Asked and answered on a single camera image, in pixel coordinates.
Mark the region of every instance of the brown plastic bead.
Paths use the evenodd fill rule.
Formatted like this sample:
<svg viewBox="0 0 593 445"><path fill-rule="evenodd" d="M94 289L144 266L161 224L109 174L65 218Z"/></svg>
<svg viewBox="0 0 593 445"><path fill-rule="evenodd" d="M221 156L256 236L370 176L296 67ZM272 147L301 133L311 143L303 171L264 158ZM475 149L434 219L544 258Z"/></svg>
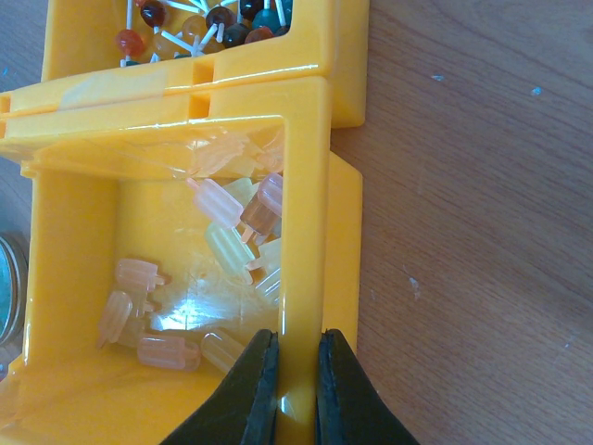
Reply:
<svg viewBox="0 0 593 445"><path fill-rule="evenodd" d="M158 0L147 0L140 8L140 16L151 28L163 26L167 18L167 8Z"/></svg>
<svg viewBox="0 0 593 445"><path fill-rule="evenodd" d="M225 28L237 22L237 16L231 9L224 6L213 7L206 16L206 24L210 28L214 24L223 23Z"/></svg>
<svg viewBox="0 0 593 445"><path fill-rule="evenodd" d="M274 36L274 33L271 31L270 28L262 26L261 28L257 28L249 33L247 38L245 39L246 44L251 44L253 42L259 42L260 40L267 40L271 39Z"/></svg>
<svg viewBox="0 0 593 445"><path fill-rule="evenodd" d="M145 51L145 43L142 41L142 37L134 30L118 32L115 42L120 51L126 56L138 57Z"/></svg>

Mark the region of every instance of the yellow bin divider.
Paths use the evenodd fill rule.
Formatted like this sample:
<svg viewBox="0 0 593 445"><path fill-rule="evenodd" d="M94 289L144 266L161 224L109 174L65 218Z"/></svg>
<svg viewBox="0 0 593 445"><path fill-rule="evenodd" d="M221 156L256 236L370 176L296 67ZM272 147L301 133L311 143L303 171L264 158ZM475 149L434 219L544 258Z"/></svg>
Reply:
<svg viewBox="0 0 593 445"><path fill-rule="evenodd" d="M134 11L133 27L148 30L137 8ZM178 10L172 16L171 30L181 29L188 17ZM334 128L364 122L369 0L295 0L292 27L285 36L202 57L116 68L121 53L114 39L125 21L126 0L50 0L43 82L0 95L0 120L321 76L333 87Z"/></svg>
<svg viewBox="0 0 593 445"><path fill-rule="evenodd" d="M189 232L168 237L188 218L177 203L191 199L188 172L246 176L279 146L280 308L257 328L279 332L277 443L312 444L321 331L340 328L356 348L358 321L362 181L330 153L330 116L331 85L309 77L12 119L0 155L32 178L32 241L23 354L0 383L1 441L156 443L209 397L222 375L208 363L180 373L119 345L97 350L97 324L117 258L157 258L170 272L204 248ZM239 139L249 144L230 162Z"/></svg>

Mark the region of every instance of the translucent plastic bead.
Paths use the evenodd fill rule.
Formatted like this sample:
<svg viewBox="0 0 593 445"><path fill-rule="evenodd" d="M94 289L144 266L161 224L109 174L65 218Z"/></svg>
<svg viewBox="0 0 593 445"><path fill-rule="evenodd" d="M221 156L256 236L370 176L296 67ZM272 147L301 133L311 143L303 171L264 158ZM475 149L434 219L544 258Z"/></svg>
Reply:
<svg viewBox="0 0 593 445"><path fill-rule="evenodd" d="M214 222L204 237L216 261L227 274L241 276L249 285L253 283L247 264L256 257L249 246L241 242L237 229L223 229Z"/></svg>
<svg viewBox="0 0 593 445"><path fill-rule="evenodd" d="M112 292L99 321L99 338L96 342L98 348L103 348L107 342L118 341L131 312L130 296L119 290Z"/></svg>
<svg viewBox="0 0 593 445"><path fill-rule="evenodd" d="M242 206L249 204L249 201L257 192L257 189L254 189L249 178L237 179L225 185L224 189L239 201Z"/></svg>
<svg viewBox="0 0 593 445"><path fill-rule="evenodd" d="M278 222L278 215L264 206L255 195L241 215L241 221L246 225L241 239L249 242L254 233L269 235Z"/></svg>
<svg viewBox="0 0 593 445"><path fill-rule="evenodd" d="M201 353L196 343L185 338L145 334L138 343L138 360L157 368L194 371Z"/></svg>
<svg viewBox="0 0 593 445"><path fill-rule="evenodd" d="M256 15L263 9L263 0L239 0L241 14L249 21L253 21Z"/></svg>
<svg viewBox="0 0 593 445"><path fill-rule="evenodd" d="M155 46L155 53L157 53L162 60L174 58L175 53L180 52L181 50L178 45L163 37L160 33L155 34L152 42Z"/></svg>
<svg viewBox="0 0 593 445"><path fill-rule="evenodd" d="M222 44L225 48L234 48L235 46L243 45L249 32L249 28L243 23L235 23L224 30Z"/></svg>
<svg viewBox="0 0 593 445"><path fill-rule="evenodd" d="M282 254L282 239L274 239L273 241L259 246L259 258L251 261L247 268L250 271L262 268L267 274L280 269L280 258Z"/></svg>
<svg viewBox="0 0 593 445"><path fill-rule="evenodd" d="M193 179L187 183L196 191L194 204L223 229L231 229L241 222L243 206L229 192L211 179L198 184Z"/></svg>
<svg viewBox="0 0 593 445"><path fill-rule="evenodd" d="M220 25L229 28L237 22L237 16L231 9L224 6L213 7L206 16L206 25L210 28L212 25Z"/></svg>
<svg viewBox="0 0 593 445"><path fill-rule="evenodd" d="M284 179L278 173L265 177L258 189L258 199L276 215L282 216L282 193Z"/></svg>
<svg viewBox="0 0 593 445"><path fill-rule="evenodd" d="M138 292L154 292L157 286L165 284L165 278L158 274L158 266L141 260L120 260L116 279L123 288Z"/></svg>
<svg viewBox="0 0 593 445"><path fill-rule="evenodd" d="M202 355L225 374L231 371L245 349L234 338L218 329L207 333L200 347Z"/></svg>
<svg viewBox="0 0 593 445"><path fill-rule="evenodd" d="M194 44L196 37L201 41L207 32L206 19L198 15L190 16L182 26L183 40L190 45ZM223 49L223 44L219 44L215 39L210 39L202 51L205 54L213 54Z"/></svg>
<svg viewBox="0 0 593 445"><path fill-rule="evenodd" d="M278 268L266 277L256 286L256 292L266 302L271 305L278 305L280 298L280 275L281 269Z"/></svg>
<svg viewBox="0 0 593 445"><path fill-rule="evenodd" d="M254 42L259 42L261 40L271 39L274 36L274 33L270 30L270 28L257 28L249 33L247 38L245 39L246 44L252 44Z"/></svg>
<svg viewBox="0 0 593 445"><path fill-rule="evenodd" d="M160 27L167 18L167 8L158 0L146 0L140 7L140 17L149 27Z"/></svg>
<svg viewBox="0 0 593 445"><path fill-rule="evenodd" d="M261 27L270 28L272 34L280 29L280 19L278 13L273 9L262 9L253 19L253 29Z"/></svg>
<svg viewBox="0 0 593 445"><path fill-rule="evenodd" d="M118 48L125 56L138 57L145 51L145 43L134 30L121 30L115 38Z"/></svg>

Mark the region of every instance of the yellow storage tray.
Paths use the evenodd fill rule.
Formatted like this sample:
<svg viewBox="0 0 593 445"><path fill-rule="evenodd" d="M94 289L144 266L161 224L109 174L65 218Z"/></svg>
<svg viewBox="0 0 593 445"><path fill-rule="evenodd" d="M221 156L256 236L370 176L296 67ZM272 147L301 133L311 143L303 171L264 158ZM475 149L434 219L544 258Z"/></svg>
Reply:
<svg viewBox="0 0 593 445"><path fill-rule="evenodd" d="M50 0L43 82L0 95L0 120L238 84L322 76L333 87L333 126L364 122L369 0L295 0L292 27L285 36L203 57L121 69L116 68L121 54L114 38L125 28L125 11L126 0ZM174 29L181 29L187 16L175 11L174 17ZM136 13L134 28L139 27L147 28Z"/></svg>
<svg viewBox="0 0 593 445"><path fill-rule="evenodd" d="M221 382L207 363L159 370L95 341L117 258L174 273L204 248L171 236L191 216L177 205L182 178L245 176L248 155L208 164L245 136L284 146L280 310L257 326L279 332L277 443L314 442L321 331L337 327L356 348L358 319L362 183L329 151L330 92L311 77L12 120L0 155L32 178L32 241L24 351L0 384L3 443L158 443Z"/></svg>

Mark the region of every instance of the wood grain surface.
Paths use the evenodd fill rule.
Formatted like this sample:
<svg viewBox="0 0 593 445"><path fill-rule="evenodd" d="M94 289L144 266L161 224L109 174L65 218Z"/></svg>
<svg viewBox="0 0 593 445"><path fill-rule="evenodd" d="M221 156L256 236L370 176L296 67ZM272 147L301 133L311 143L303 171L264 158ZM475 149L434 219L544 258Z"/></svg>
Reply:
<svg viewBox="0 0 593 445"><path fill-rule="evenodd" d="M3 5L0 89L44 13ZM369 51L365 369L422 444L593 444L593 4L372 0Z"/></svg>

